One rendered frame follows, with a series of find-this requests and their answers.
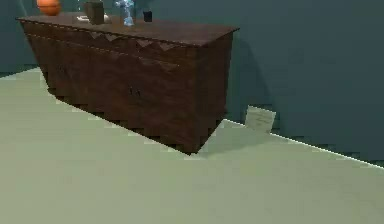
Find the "dark brown wooden sideboard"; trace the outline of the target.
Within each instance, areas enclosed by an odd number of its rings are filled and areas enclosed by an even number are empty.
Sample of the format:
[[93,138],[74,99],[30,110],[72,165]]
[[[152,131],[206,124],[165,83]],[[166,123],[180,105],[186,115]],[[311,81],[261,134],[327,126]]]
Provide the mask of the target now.
[[154,19],[93,25],[79,12],[19,18],[56,99],[185,154],[227,114],[235,27]]

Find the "pale blue glass figurine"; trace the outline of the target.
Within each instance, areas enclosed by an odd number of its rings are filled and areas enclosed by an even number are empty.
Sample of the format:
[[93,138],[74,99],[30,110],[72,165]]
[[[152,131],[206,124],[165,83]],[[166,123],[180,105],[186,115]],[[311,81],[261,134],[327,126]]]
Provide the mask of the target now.
[[115,5],[123,10],[123,24],[125,26],[133,26],[134,0],[116,0]]

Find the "brown box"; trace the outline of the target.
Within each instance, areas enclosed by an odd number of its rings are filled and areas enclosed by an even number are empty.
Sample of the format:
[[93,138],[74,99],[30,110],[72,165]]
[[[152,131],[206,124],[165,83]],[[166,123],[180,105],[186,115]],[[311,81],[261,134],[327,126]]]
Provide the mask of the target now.
[[84,12],[93,25],[104,23],[104,5],[101,0],[91,0],[84,3]]

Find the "orange ball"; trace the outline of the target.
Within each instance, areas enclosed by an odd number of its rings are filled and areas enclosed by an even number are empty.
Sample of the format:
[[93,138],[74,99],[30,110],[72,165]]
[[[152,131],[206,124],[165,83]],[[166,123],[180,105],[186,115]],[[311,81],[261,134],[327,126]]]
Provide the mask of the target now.
[[47,16],[57,16],[62,9],[59,0],[36,0],[36,3],[39,11]]

